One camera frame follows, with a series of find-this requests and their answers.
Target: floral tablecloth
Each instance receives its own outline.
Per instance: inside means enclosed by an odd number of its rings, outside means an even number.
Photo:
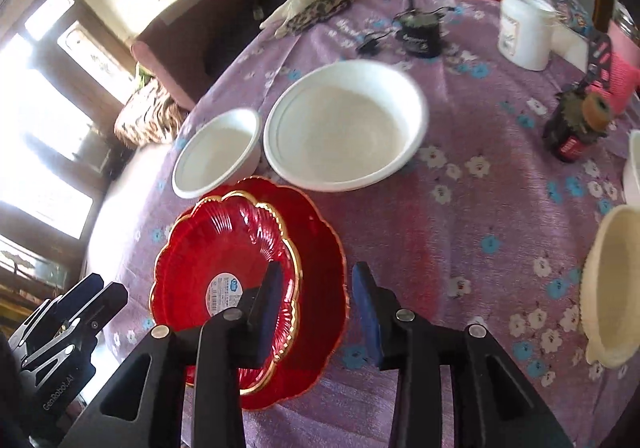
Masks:
[[[154,260],[171,224],[193,202],[172,191],[180,150],[212,117],[253,107],[266,118],[295,80],[324,64],[356,58],[371,32],[393,33],[406,0],[356,0],[298,37],[263,31],[185,121],[140,213],[118,275],[129,304],[106,328],[122,360],[153,326],[148,294]],[[497,50],[498,3],[415,0],[452,6],[442,25],[446,50],[429,60],[405,55],[391,33],[376,57],[422,87],[431,112],[416,156],[381,183],[347,193],[311,193],[340,235],[349,270],[367,261],[403,306],[438,325],[486,325],[516,360],[576,446],[596,446],[640,380],[640,358],[617,370],[584,360],[579,323],[580,267],[602,215],[623,202],[625,116],[583,161],[565,165],[543,149],[542,127],[561,86],[580,72],[554,56],[543,72],[511,64]],[[265,161],[258,173],[278,180]],[[370,366],[357,319],[318,383],[299,398],[245,412],[251,447],[383,447],[388,443],[396,373]],[[191,417],[191,391],[185,416]],[[446,446],[452,444],[446,406]],[[185,441],[189,425],[183,427]]]

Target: white cloth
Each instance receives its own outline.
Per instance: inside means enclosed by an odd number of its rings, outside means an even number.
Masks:
[[[282,6],[276,8],[268,18],[263,20],[260,24],[260,29],[263,30],[267,26],[270,26],[274,22],[279,22],[284,19],[282,25],[276,30],[275,37],[281,38],[287,32],[287,21],[298,15],[302,10],[309,6],[313,1],[317,0],[287,0]]]

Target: small white bowl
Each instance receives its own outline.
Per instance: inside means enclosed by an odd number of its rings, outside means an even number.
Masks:
[[[629,134],[629,154],[626,157],[625,170],[622,174],[622,188],[625,190],[627,204],[640,207],[640,131],[633,130]]]
[[[585,357],[620,367],[640,346],[640,209],[620,205],[602,220],[580,285]]]
[[[406,73],[373,60],[321,67],[295,82],[264,127],[264,153],[308,190],[354,190],[399,170],[420,147],[429,110]]]
[[[178,156],[172,184],[177,196],[200,197],[254,173],[260,162],[260,115],[233,109],[213,118]]]

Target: red scalloped plate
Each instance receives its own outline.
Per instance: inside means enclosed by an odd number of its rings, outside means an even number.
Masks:
[[[257,410],[303,394],[321,376],[340,343],[349,314],[346,259],[337,234],[300,190],[250,177],[233,187],[218,187],[205,197],[222,196],[233,189],[249,192],[255,199],[277,209],[287,224],[287,232],[298,249],[304,269],[304,283],[298,297],[296,341],[286,358],[276,365],[268,383],[259,392],[241,396],[244,409]],[[188,209],[180,217],[192,210]],[[157,323],[165,323],[160,303],[152,292],[152,315]]]
[[[282,265],[282,304],[264,366],[238,371],[241,395],[269,382],[297,332],[302,269],[284,221],[271,205],[244,191],[204,197],[176,221],[156,259],[152,303],[155,312],[162,311],[154,316],[177,331],[238,304],[243,289],[260,285],[269,261]]]

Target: brown sofa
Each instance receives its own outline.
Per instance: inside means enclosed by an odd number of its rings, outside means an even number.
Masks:
[[[208,60],[226,58],[226,53],[216,55],[210,48],[238,44],[241,51],[258,34],[253,6],[254,0],[178,0],[138,35],[131,53],[155,73],[178,105],[191,110],[228,66]],[[240,20],[244,26],[249,22],[249,35],[246,27],[239,32]]]

